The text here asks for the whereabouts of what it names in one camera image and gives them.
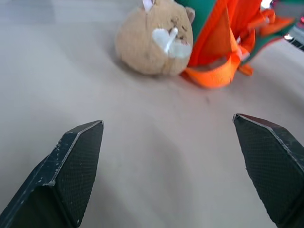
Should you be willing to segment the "orange and teal backpack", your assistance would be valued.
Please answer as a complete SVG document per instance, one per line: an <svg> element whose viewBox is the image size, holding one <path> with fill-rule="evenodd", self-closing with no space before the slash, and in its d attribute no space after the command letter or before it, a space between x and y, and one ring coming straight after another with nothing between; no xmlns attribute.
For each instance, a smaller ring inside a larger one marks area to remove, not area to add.
<svg viewBox="0 0 304 228"><path fill-rule="evenodd" d="M184 75L205 88L230 84L237 71L253 74L249 61L265 46L283 38L296 23L304 0L278 1L262 9L262 0L176 0L196 12L194 46Z"/></svg>

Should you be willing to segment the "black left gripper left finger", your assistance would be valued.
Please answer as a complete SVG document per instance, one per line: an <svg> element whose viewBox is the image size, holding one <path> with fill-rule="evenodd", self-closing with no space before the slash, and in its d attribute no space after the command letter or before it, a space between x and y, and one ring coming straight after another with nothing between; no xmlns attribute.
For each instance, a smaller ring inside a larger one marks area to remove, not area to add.
<svg viewBox="0 0 304 228"><path fill-rule="evenodd" d="M104 123L79 125L28 175L0 214L0 228L79 228L95 182Z"/></svg>

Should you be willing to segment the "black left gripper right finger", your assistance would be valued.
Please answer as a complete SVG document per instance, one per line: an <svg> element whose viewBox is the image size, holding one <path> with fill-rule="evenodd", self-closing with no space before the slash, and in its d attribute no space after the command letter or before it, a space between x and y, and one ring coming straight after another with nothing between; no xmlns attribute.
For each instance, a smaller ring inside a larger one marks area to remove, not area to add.
<svg viewBox="0 0 304 228"><path fill-rule="evenodd" d="M284 127L235 114L246 170L277 228L304 228L304 146Z"/></svg>

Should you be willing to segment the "tan plush hamster toy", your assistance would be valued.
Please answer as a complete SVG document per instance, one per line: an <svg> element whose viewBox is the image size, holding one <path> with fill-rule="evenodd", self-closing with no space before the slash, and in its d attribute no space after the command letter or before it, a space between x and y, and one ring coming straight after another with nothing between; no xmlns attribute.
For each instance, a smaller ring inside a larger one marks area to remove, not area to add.
<svg viewBox="0 0 304 228"><path fill-rule="evenodd" d="M195 10L175 0L142 0L118 29L117 56L138 73L177 76L190 60L194 19Z"/></svg>

